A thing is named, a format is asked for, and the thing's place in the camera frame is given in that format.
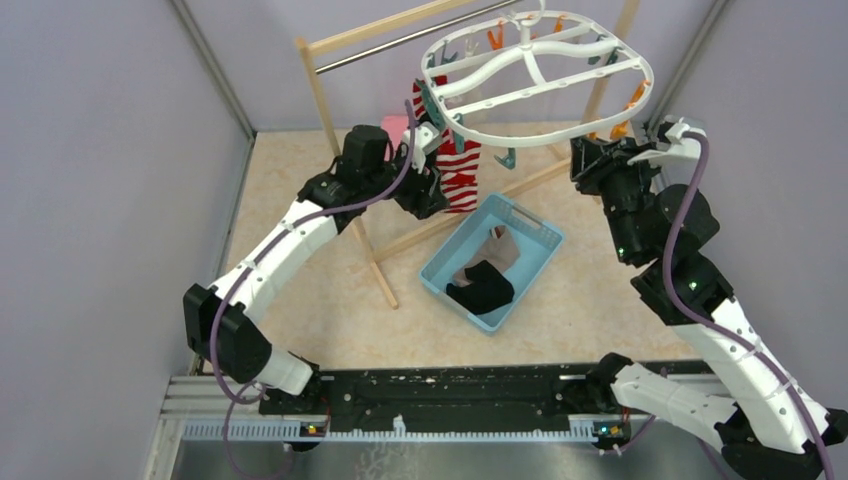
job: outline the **black cloth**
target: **black cloth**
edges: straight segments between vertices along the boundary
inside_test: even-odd
[[[489,313],[512,303],[515,289],[497,268],[487,260],[465,269],[470,285],[457,287],[449,283],[445,293],[474,315]]]

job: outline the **wooden frame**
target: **wooden frame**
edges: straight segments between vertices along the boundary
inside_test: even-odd
[[[330,144],[330,149],[333,151],[333,155],[340,155],[341,148],[339,146],[339,140],[336,138],[330,108],[327,104],[327,98],[324,95],[324,88],[321,84],[321,80],[318,78],[318,74],[316,73],[315,57],[326,55],[341,48],[355,45],[374,38],[377,35],[388,33],[414,22],[427,19],[433,15],[470,4],[473,1],[474,0],[434,0],[419,7],[388,16],[381,20],[333,35],[323,40],[318,40],[311,44],[301,37],[298,37],[295,40],[297,49],[300,52],[300,58],[303,61],[304,69],[306,70],[306,75],[309,79],[309,85],[312,88],[312,94],[315,97],[315,105],[318,108],[321,125],[324,127],[324,133],[327,136],[327,141]],[[630,32],[630,27],[633,25],[633,19],[639,9],[639,3],[640,0],[624,1],[624,7],[621,9],[615,29],[613,30],[616,37],[624,40]],[[607,78],[595,80],[592,93],[589,96],[589,101],[586,104],[585,111],[583,112],[581,123],[586,123],[597,115],[601,100],[604,97],[604,93],[606,93],[608,83],[609,79]],[[541,185],[562,173],[565,173],[570,167],[570,158],[568,158],[567,155],[556,145],[549,145],[548,149],[551,151],[554,158],[557,159],[553,165],[543,168],[535,174],[508,186],[502,191],[502,193],[507,196],[515,196],[535,188],[536,186]],[[379,262],[397,255],[398,253],[403,252],[404,250],[439,232],[458,225],[464,217],[464,214],[445,215],[400,236],[376,250],[368,240],[368,235],[365,231],[362,219],[356,218],[352,222],[351,226],[353,233],[362,246],[362,250],[365,254],[365,260],[369,263],[371,271],[376,277],[377,283],[392,309],[397,309],[399,304],[394,292],[392,292],[392,289],[386,280],[385,275],[383,275],[383,272],[380,269]]]

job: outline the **metal rod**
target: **metal rod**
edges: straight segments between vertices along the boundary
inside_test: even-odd
[[[384,50],[388,50],[390,48],[397,47],[398,45],[403,45],[404,43],[415,40],[416,38],[423,37],[424,35],[429,35],[433,32],[438,32],[439,30],[443,30],[445,28],[454,26],[457,23],[462,23],[462,22],[464,22],[466,20],[470,20],[474,17],[479,17],[480,15],[485,15],[489,12],[493,12],[495,10],[498,10],[500,8],[503,8],[503,7],[507,7],[509,5],[518,3],[520,1],[522,1],[522,0],[505,0],[503,2],[496,3],[494,5],[490,5],[488,7],[481,8],[479,10],[474,10],[473,12],[466,13],[465,15],[462,15],[460,17],[456,17],[454,19],[447,20],[445,22],[433,25],[432,27],[427,27],[423,30],[419,30],[417,32],[410,33],[409,35],[400,37],[400,38],[395,39],[395,40],[388,41],[388,42],[386,42],[382,45],[377,45],[376,47],[369,48],[368,50],[363,50],[359,53],[354,53],[353,55],[351,55],[349,57],[343,58],[341,60],[336,60],[333,63],[328,63],[327,65],[324,65],[323,67],[316,68],[315,73],[317,73],[318,75],[321,75],[322,73],[327,73],[331,70],[335,70],[339,67],[343,67],[343,66],[345,66],[349,63],[353,63],[357,60],[362,60],[363,58],[370,57],[371,55],[376,55],[376,54],[378,54],[378,53],[380,53]]]
[[[206,73],[209,75],[209,79],[212,81],[218,94],[221,96],[221,100],[224,101],[230,114],[238,122],[248,141],[252,142],[256,138],[256,132],[250,124],[250,119],[247,117],[247,113],[244,111],[241,102],[239,102],[232,85],[226,75],[224,75],[221,64],[215,58],[209,42],[206,41],[203,32],[200,31],[200,27],[197,25],[185,0],[170,0],[168,3],[174,8],[174,13],[177,15],[180,25],[183,26],[183,29],[188,35],[195,53],[206,69]]]
[[[710,35],[718,24],[718,20],[727,10],[725,7],[730,3],[732,3],[732,0],[715,0],[713,2],[710,11],[707,12],[707,16],[701,24],[701,28],[698,29],[695,38],[692,39],[692,43],[683,55],[680,64],[677,65],[677,69],[674,71],[674,75],[671,77],[671,81],[669,81],[668,86],[665,88],[662,97],[657,102],[657,106],[651,112],[646,131],[649,137],[656,133],[663,118],[668,115],[671,104],[680,94],[680,89],[686,83],[692,67],[703,53],[704,46],[707,44]]]

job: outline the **white plastic frame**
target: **white plastic frame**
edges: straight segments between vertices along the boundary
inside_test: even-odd
[[[503,19],[494,19],[457,30],[437,40],[424,53],[424,56],[421,59],[421,71],[424,74],[425,82],[430,89],[432,98],[436,103],[439,112],[444,117],[448,127],[450,127],[453,131],[469,140],[474,140],[482,144],[492,145],[495,147],[537,147],[559,143],[570,138],[612,128],[615,125],[630,120],[645,107],[654,87],[654,72],[651,69],[651,66],[648,65],[648,62],[641,55],[636,53],[632,48],[628,47],[623,41],[613,35],[612,32],[582,15],[561,11],[544,11],[541,13],[539,11],[528,11],[516,14],[515,18],[527,18],[529,15],[533,15],[534,20],[537,21],[542,18],[557,19],[562,15],[565,15],[565,21],[576,22],[577,25],[563,29],[560,32],[536,38],[535,40],[530,40],[528,38],[529,27],[522,24],[522,27],[520,28],[522,41],[519,44],[509,47],[505,46],[498,50],[474,55],[449,64],[439,65],[432,68],[427,67],[430,56],[436,55],[437,52],[445,45],[445,42],[450,45],[452,42],[461,40],[464,37],[473,35],[477,32],[496,28],[499,22],[504,22]],[[564,40],[579,37],[587,33],[592,33],[595,36],[603,35],[604,38],[592,43],[579,45],[564,42]],[[551,81],[546,80],[542,76],[535,59],[536,55],[561,55],[571,58],[604,56],[611,53],[616,48],[618,49],[617,53],[620,58],[618,62],[612,65],[599,66],[586,72]],[[455,108],[448,106],[447,102],[450,101],[450,98],[463,95],[474,90],[482,85],[486,80],[491,78],[496,72],[519,60],[524,60],[524,63],[527,65],[527,71],[535,83],[534,86],[492,98],[484,98],[469,105],[458,106]],[[438,75],[456,73],[478,65],[481,66],[474,72],[463,78],[452,80],[446,85],[438,86],[433,79]],[[607,77],[625,70],[638,70],[642,72],[644,80],[647,81],[645,91],[642,96],[629,108],[607,118],[594,120],[578,126],[566,128],[564,130],[529,137],[503,137],[492,135],[462,125],[459,122],[460,115],[466,116],[474,112],[487,110],[506,103],[531,98],[540,93],[570,87],[589,80]]]

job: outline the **gray wall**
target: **gray wall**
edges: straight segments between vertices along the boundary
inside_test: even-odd
[[[672,112],[706,122],[706,254],[801,385],[848,409],[848,3],[734,2]],[[678,171],[688,181],[691,171]],[[839,478],[848,448],[832,449]]]
[[[277,0],[187,0],[187,3],[215,50],[254,127],[258,130],[292,130],[320,128],[321,125],[303,65],[294,47],[295,37],[303,36],[308,41],[316,41],[427,3],[427,0],[311,0],[297,3],[296,8],[290,2]],[[474,2],[470,6],[383,35],[365,46],[359,45],[320,57],[317,63],[329,63],[346,54],[494,3],[497,1]],[[551,10],[586,15],[612,30],[624,2],[549,0],[547,3]],[[711,3],[710,0],[642,0],[627,41],[648,59],[656,75],[656,86],[660,90],[671,77]],[[538,8],[536,0],[525,0],[515,6],[517,11]],[[495,14],[488,14],[466,25],[494,17]],[[421,74],[423,52],[433,42],[458,28],[452,27],[431,34],[323,75],[322,82],[337,126],[379,122],[384,115],[403,114],[403,100],[410,96],[412,80]],[[488,43],[483,40],[478,51],[488,50]],[[570,62],[563,65],[563,75],[583,65],[583,62],[576,60]],[[543,71],[560,71],[559,66],[551,65],[553,70],[547,70],[545,64],[542,64]],[[509,86],[511,91],[516,88],[517,81],[523,84],[526,78],[526,69],[522,67],[507,71],[502,77],[496,76],[490,82],[494,90],[504,90]],[[614,78],[602,105],[602,111],[607,114],[624,107],[637,85],[637,81],[630,77],[619,75]],[[491,119],[579,119],[586,105],[589,88],[587,84],[585,92],[552,95],[550,102],[547,99],[538,103],[517,102]],[[645,112],[649,112],[650,108],[649,105]]]
[[[0,478],[136,478],[246,141],[164,0],[4,2],[0,65]]]

